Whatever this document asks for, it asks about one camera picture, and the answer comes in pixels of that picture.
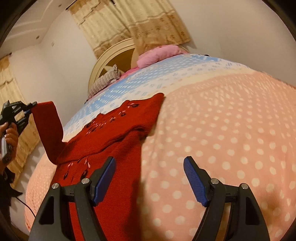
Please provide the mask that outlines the person's left hand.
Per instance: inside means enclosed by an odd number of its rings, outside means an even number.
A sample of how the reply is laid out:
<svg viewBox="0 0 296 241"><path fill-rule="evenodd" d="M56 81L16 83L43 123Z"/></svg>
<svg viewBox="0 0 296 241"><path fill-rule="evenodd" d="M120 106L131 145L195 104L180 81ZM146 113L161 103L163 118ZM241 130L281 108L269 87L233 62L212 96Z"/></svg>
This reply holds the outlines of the person's left hand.
<svg viewBox="0 0 296 241"><path fill-rule="evenodd" d="M16 157L19 134L14 123L1 125L1 165L7 166Z"/></svg>

